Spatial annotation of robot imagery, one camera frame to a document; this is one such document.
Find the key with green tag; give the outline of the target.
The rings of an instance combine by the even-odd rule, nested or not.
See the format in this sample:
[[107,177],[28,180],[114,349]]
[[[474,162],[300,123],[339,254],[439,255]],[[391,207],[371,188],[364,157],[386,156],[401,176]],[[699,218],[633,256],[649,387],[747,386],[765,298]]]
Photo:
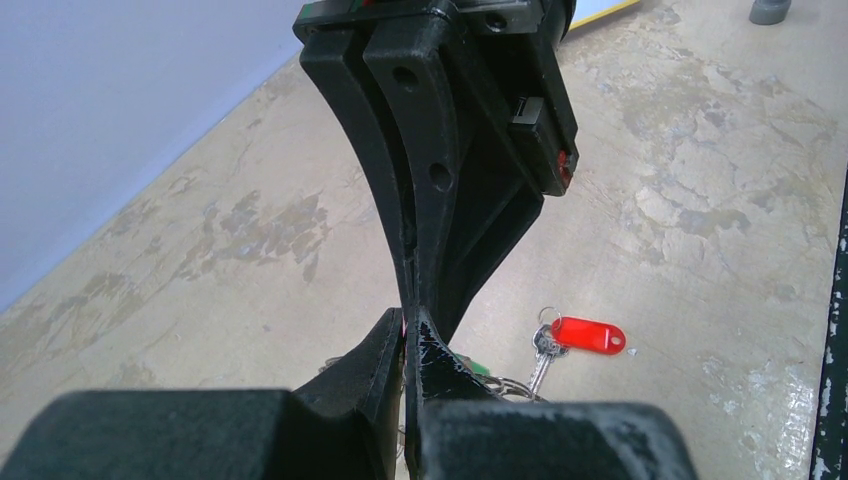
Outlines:
[[487,377],[491,375],[490,370],[487,367],[483,366],[478,362],[475,362],[470,357],[459,354],[457,354],[456,357],[473,374],[481,377]]

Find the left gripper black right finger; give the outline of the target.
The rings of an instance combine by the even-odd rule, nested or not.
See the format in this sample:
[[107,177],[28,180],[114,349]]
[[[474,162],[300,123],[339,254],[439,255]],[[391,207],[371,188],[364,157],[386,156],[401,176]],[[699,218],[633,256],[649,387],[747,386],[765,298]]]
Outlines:
[[428,310],[405,312],[406,452],[413,479],[694,479],[660,409],[512,402],[448,349]]

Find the keys with red green tags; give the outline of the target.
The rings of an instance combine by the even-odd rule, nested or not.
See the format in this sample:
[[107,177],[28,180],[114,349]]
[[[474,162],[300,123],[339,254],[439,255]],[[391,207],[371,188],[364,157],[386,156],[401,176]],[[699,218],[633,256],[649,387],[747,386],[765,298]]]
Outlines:
[[543,307],[537,315],[538,328],[532,337],[536,366],[527,388],[530,399],[540,400],[539,390],[555,360],[577,349],[613,356],[627,344],[624,331],[616,325],[564,316],[552,306]]

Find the silver disc with keyrings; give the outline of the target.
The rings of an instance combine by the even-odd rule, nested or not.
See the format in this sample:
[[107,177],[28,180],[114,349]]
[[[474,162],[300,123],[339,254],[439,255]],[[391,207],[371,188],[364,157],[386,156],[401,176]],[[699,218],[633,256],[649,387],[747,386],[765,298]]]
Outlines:
[[[328,359],[325,362],[325,365],[319,369],[319,374],[323,375],[323,372],[325,372],[325,371],[327,371],[331,368],[334,369],[335,368],[334,366],[336,364],[340,364],[340,362],[342,362],[342,360],[347,360],[347,359],[348,359],[347,356],[345,356],[345,357],[333,357],[331,359]],[[398,362],[399,362],[400,366],[396,369],[397,370],[396,373],[401,374],[401,379],[400,379],[399,386],[398,386],[398,393],[402,396],[402,395],[404,395],[405,386],[406,386],[405,377],[403,376],[405,374],[404,360],[402,360],[402,359],[395,359],[395,360],[389,359],[389,366],[390,367],[392,365],[395,365]],[[445,398],[448,398],[448,399],[456,399],[456,398],[459,398],[459,399],[461,399],[461,398],[477,399],[478,397],[479,398],[488,398],[488,397],[491,397],[491,396],[496,396],[496,397],[506,398],[506,400],[509,400],[509,401],[515,401],[515,399],[518,399],[520,401],[526,400],[526,401],[533,401],[533,402],[547,402],[547,400],[545,400],[544,398],[539,396],[537,393],[533,393],[533,391],[531,391],[531,389],[527,385],[525,385],[521,382],[518,382],[517,380],[504,378],[504,377],[496,377],[496,376],[492,376],[492,375],[487,376],[487,377],[481,377],[481,376],[477,376],[477,375],[473,374],[472,372],[471,372],[471,374],[472,374],[471,376],[476,378],[477,383],[479,383],[483,387],[485,387],[485,390],[487,390],[488,393],[483,392],[480,389],[472,388],[471,389],[472,391],[470,393],[465,392],[465,394],[466,394],[465,397],[463,397],[462,395],[460,395],[459,397],[457,397],[456,395],[447,395],[447,397],[445,397]]]

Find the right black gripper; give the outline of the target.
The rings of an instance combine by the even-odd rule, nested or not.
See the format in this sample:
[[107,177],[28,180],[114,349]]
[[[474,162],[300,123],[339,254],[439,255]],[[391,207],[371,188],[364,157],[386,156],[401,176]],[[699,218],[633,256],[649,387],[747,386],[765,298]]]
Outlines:
[[[365,174],[401,306],[425,307],[444,341],[541,210],[506,130],[507,105],[541,100],[548,143],[525,149],[524,162],[543,194],[570,185],[577,123],[556,50],[576,6],[315,1],[292,26],[306,42],[300,64]],[[354,31],[375,28],[369,43]]]

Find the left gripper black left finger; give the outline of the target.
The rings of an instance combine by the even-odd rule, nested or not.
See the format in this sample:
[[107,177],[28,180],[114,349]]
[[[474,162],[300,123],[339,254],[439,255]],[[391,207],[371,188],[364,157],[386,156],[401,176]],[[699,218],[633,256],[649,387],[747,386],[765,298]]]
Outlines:
[[395,471],[402,314],[295,390],[89,390],[25,429],[5,479],[386,479]]

